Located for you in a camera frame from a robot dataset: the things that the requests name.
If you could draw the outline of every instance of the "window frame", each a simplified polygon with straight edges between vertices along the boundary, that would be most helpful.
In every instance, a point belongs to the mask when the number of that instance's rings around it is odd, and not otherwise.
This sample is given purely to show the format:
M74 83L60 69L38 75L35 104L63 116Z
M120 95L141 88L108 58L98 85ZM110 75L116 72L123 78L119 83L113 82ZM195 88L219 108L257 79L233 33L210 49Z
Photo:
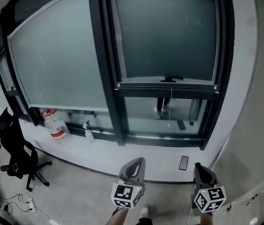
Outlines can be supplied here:
M34 107L29 108L26 102L17 81L8 49L7 36L16 28L14 10L15 4L18 1L19 0L10 0L0 14L1 31L3 35L3 46L0 48L0 58L3 55L6 56L8 69L15 85L15 90L6 91L1 76L0 84L10 107L14 113L18 114L20 119L30 121L35 126L44 126L44 119L40 115L39 109ZM169 147L199 147L201 150L204 150L217 122L227 90L232 66L235 28L232 0L218 0L217 9L220 13L220 44L218 48L219 56L215 85L166 82L155 82L150 84L145 82L122 82L118 87L113 60L113 47L111 36L108 32L109 25L106 0L89 0L89 8L99 71L113 126L113 131L99 128L92 129L94 138L114 141L119 145L134 143ZM136 135L126 131L127 116L125 103L123 101L125 97L170 98L171 94L172 98L207 100L205 112L197 135L177 135L177 137L173 136L168 138L160 135L156 137ZM15 96L20 98L27 115L22 113ZM85 131L82 126L71 123L67 123L67 126L71 134L85 136Z

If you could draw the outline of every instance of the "power strip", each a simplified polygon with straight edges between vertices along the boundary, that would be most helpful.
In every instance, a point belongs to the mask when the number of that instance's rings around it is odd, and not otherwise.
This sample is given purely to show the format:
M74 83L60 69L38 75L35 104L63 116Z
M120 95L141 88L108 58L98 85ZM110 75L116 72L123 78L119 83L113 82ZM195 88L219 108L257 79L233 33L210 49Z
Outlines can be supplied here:
M30 209L32 209L31 212L36 212L36 208L35 208L35 206L34 206L34 203L33 203L32 198L31 198L31 197L28 198L27 201L29 202L29 207L30 207Z

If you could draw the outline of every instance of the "chair armrest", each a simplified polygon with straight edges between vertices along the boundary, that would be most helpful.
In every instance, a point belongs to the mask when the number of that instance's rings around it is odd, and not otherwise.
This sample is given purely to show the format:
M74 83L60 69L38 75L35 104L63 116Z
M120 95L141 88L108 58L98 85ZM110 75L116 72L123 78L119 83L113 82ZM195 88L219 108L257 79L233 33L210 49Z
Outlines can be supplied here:
M8 170L9 170L9 165L1 166L0 170L1 170L2 172L6 172L6 171L8 171Z

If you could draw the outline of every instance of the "chair base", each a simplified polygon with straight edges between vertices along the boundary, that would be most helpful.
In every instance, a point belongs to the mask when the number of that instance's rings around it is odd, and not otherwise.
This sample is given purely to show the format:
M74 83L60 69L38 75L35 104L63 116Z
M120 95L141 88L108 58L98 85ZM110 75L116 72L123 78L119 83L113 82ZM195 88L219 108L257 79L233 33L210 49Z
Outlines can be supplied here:
M33 172L29 174L28 181L27 181L27 186L26 186L26 189L29 192L32 192L32 188L30 188L29 186L30 186L30 183L31 183L31 179L32 180L35 180L34 176L38 180L40 180L42 182L42 184L44 184L46 187L48 187L50 185L50 183L47 182L46 179L44 179L44 177L40 173L37 172L39 169L41 169L41 168L43 168L44 166L47 166L47 165L51 166L52 165L52 162L45 162L45 163L43 163L43 164L35 167L35 169L33 170Z

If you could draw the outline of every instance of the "red label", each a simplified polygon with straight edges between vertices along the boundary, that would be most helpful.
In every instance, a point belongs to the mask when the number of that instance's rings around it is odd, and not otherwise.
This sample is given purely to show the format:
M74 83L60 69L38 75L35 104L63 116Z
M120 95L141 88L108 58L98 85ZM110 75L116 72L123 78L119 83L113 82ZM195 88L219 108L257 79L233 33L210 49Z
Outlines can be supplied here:
M51 136L52 136L52 137L59 137L59 136L63 135L64 133L65 133L64 130L61 130L61 131L58 132L58 133L51 134Z

